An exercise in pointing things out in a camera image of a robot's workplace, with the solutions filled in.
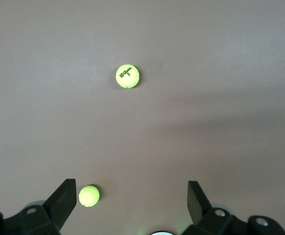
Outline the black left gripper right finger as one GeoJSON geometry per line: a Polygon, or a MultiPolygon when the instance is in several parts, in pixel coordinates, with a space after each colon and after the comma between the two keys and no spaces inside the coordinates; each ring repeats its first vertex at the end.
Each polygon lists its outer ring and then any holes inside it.
{"type": "Polygon", "coordinates": [[[274,219],[254,215],[247,222],[213,207],[197,181],[188,182],[187,206],[192,220],[181,235],[285,235],[274,219]]]}

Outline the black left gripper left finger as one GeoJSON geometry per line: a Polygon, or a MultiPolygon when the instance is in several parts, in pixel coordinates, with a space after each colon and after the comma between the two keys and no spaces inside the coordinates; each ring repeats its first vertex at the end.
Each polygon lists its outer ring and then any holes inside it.
{"type": "Polygon", "coordinates": [[[66,179],[42,205],[27,206],[6,219],[0,212],[0,235],[61,235],[76,202],[76,180],[66,179]]]}

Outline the yellow green tennis ball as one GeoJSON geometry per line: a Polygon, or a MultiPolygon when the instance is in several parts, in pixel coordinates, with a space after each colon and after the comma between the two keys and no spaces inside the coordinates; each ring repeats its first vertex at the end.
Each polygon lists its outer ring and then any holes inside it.
{"type": "Polygon", "coordinates": [[[130,89],[138,85],[140,81],[140,73],[135,66],[131,64],[125,64],[121,65],[117,69],[115,78],[116,82],[122,88],[130,89]]]}
{"type": "Polygon", "coordinates": [[[93,207],[100,199],[99,190],[96,186],[86,186],[79,192],[78,199],[84,207],[93,207]]]}

